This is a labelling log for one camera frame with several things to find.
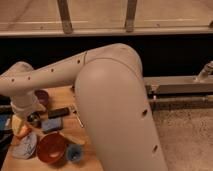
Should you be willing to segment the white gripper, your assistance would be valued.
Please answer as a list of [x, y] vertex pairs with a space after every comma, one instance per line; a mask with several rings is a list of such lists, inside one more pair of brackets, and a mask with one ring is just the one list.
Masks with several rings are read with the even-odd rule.
[[20, 136], [24, 121], [21, 118], [27, 118], [37, 110], [39, 101], [33, 92], [24, 95], [11, 97], [11, 107], [15, 115], [12, 116], [12, 130], [15, 135]]

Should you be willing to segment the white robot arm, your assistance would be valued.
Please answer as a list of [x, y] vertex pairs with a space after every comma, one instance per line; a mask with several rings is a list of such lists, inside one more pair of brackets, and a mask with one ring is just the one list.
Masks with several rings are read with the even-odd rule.
[[33, 69], [17, 62], [0, 75], [16, 115], [36, 110], [34, 91], [73, 85], [77, 111], [104, 171], [168, 171], [138, 53], [122, 43]]

